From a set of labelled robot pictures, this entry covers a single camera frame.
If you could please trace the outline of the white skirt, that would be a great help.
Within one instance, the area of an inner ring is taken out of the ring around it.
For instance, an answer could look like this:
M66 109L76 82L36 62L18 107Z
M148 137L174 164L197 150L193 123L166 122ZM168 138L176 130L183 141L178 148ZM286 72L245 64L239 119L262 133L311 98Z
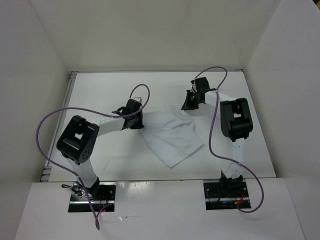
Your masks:
M177 105L143 117L142 139L151 152L167 167L173 168L204 145L195 132L195 122Z

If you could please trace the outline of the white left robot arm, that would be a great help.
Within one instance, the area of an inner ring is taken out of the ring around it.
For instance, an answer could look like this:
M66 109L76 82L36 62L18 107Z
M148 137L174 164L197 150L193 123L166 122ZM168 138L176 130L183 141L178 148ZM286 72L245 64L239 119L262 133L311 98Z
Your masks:
M101 192L100 180L90 160L97 138L111 132L144 127L141 97L130 98L125 106L113 113L116 117L100 117L92 121L73 116L56 144L57 150L76 173L81 193L88 200L96 199Z

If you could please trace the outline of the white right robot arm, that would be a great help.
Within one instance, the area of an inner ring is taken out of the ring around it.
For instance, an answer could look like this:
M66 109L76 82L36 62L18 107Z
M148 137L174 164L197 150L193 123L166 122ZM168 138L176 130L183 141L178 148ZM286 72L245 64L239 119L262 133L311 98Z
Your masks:
M207 104L214 107L209 131L209 151L216 158L230 162L221 171L219 179L220 193L225 197L229 197L240 189L243 182L240 167L243 161L244 145L253 130L248 100L244 97L235 98L219 93L217 88L210 88L206 77L196 78L190 82L191 89L186 91L186 98L181 109L187 111L196 110L199 108L199 104ZM229 156L217 155L212 148L212 133L217 114L219 114L221 133L228 139Z

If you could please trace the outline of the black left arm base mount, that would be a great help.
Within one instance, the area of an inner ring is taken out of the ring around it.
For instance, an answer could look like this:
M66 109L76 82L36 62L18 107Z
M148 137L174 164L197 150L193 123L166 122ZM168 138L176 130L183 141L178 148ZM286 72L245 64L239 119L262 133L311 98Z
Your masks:
M80 188L78 182L72 185L62 184L63 189L71 190L68 212L69 213L88 213L91 212L89 201L84 190ZM98 188L98 193L94 196L89 194L92 207L96 213L98 212L114 212L116 183L101 182Z

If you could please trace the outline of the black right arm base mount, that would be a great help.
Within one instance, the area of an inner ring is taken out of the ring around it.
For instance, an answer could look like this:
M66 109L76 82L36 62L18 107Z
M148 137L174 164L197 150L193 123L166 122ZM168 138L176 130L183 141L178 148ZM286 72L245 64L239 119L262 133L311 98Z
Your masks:
M247 184L240 175L227 178L223 173L219 179L203 182L205 207L207 211L250 209L251 203Z

